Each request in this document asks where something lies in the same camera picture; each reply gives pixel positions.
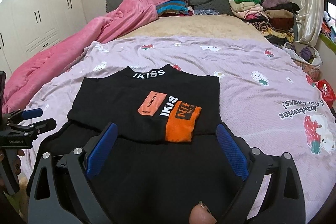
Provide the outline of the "left hand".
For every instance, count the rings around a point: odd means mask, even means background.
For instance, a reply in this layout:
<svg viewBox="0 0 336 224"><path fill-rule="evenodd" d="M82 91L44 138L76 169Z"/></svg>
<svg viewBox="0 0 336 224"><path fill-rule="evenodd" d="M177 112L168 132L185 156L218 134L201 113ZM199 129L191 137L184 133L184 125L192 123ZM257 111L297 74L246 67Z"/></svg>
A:
<svg viewBox="0 0 336 224"><path fill-rule="evenodd" d="M15 172L15 178L18 178L18 176L21 174L21 157L23 157L24 155L25 153L22 149L19 149L17 151L17 156L12 164L12 169ZM0 157L0 161L3 161L3 159L5 158L5 153L3 151L0 151ZM6 189L5 182L2 178L0 179L0 184L2 190Z"/></svg>

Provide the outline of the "right hand thumb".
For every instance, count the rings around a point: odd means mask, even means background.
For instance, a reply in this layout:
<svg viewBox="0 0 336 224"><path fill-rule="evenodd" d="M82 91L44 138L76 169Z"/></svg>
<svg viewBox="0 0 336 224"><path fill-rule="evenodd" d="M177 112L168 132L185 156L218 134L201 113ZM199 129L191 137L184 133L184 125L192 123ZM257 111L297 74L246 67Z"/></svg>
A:
<svg viewBox="0 0 336 224"><path fill-rule="evenodd" d="M189 216L189 224L215 224L217 220L211 214L209 208L199 201L197 205L193 207Z"/></svg>

